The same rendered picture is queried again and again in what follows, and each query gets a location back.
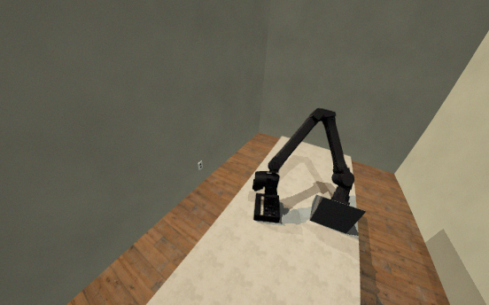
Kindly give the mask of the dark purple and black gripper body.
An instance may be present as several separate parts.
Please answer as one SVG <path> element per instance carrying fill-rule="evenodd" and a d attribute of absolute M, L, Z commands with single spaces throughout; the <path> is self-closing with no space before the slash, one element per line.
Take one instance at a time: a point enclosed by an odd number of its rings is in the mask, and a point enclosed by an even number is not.
<path fill-rule="evenodd" d="M 268 186 L 271 187 L 270 185 Z M 273 188 L 272 194 L 265 194 L 265 198 L 266 199 L 273 198 L 274 200 L 277 200 L 277 187 L 271 187 L 271 188 Z"/>

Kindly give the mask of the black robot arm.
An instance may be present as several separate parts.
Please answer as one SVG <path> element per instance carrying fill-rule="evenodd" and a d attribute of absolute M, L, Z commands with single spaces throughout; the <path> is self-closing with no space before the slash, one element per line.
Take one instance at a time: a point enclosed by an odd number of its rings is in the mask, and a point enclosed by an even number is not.
<path fill-rule="evenodd" d="M 336 198 L 333 200 L 349 206 L 349 193 L 350 190 L 352 190 L 354 183 L 354 175 L 350 172 L 350 168 L 347 168 L 347 165 L 345 164 L 345 158 L 338 135 L 335 116 L 336 112 L 321 108 L 315 109 L 295 132 L 291 139 L 285 144 L 285 146 L 268 163 L 269 171 L 255 172 L 256 183 L 254 177 L 252 189 L 256 192 L 262 190 L 262 187 L 265 187 L 265 194 L 272 194 L 273 188 L 271 187 L 277 187 L 279 183 L 280 176 L 277 173 L 279 173 L 281 166 L 287 161 L 289 156 L 298 147 L 311 129 L 318 123 L 318 121 L 322 121 L 326 130 L 333 160 L 333 175 L 331 179 L 334 184 L 338 185 L 331 199 Z"/>

